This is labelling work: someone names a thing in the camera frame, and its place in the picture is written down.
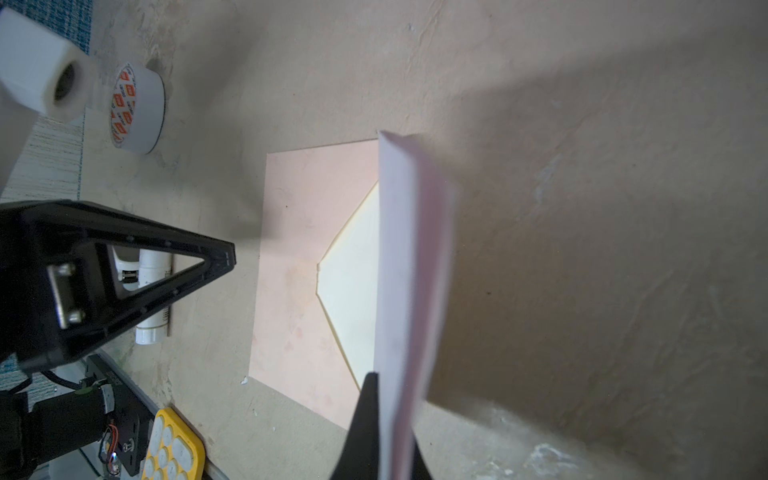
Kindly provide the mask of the white paper letter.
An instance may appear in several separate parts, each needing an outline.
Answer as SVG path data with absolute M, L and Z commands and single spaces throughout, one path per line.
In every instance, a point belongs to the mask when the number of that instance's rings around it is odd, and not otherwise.
M 378 186 L 378 476 L 408 479 L 413 422 L 447 313 L 459 189 L 414 138 L 387 131 L 379 133 Z

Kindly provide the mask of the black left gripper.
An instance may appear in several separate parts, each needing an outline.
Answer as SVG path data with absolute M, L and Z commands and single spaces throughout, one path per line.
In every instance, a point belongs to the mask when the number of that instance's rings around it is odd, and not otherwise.
M 196 264 L 130 292 L 115 246 L 193 257 Z M 92 202 L 1 205 L 1 362 L 26 374 L 78 360 L 229 273 L 231 242 Z

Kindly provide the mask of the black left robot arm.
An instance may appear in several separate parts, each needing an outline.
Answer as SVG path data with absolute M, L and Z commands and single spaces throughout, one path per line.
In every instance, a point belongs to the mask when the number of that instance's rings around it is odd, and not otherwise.
M 115 247 L 192 257 L 183 271 L 129 291 Z M 51 377 L 150 316 L 232 271 L 236 250 L 219 240 L 91 202 L 24 201 L 1 207 L 1 354 L 27 378 Z M 63 395 L 30 403 L 27 384 L 1 394 L 1 475 L 27 479 L 50 460 L 104 437 L 128 445 L 131 472 L 146 448 L 148 417 L 107 370 Z

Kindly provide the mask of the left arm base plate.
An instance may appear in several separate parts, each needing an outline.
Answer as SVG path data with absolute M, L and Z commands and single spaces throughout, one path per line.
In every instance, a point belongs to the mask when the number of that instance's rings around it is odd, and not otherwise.
M 149 447 L 154 411 L 140 389 L 106 355 L 89 356 L 86 375 L 112 387 L 114 408 L 108 414 L 108 422 L 117 429 L 117 446 L 110 455 L 112 466 L 120 466 L 124 475 L 139 478 Z

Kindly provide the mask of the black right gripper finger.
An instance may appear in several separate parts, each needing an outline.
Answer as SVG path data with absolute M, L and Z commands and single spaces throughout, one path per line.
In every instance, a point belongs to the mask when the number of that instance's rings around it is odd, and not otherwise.
M 378 377 L 364 379 L 341 455 L 331 479 L 377 479 L 380 455 Z

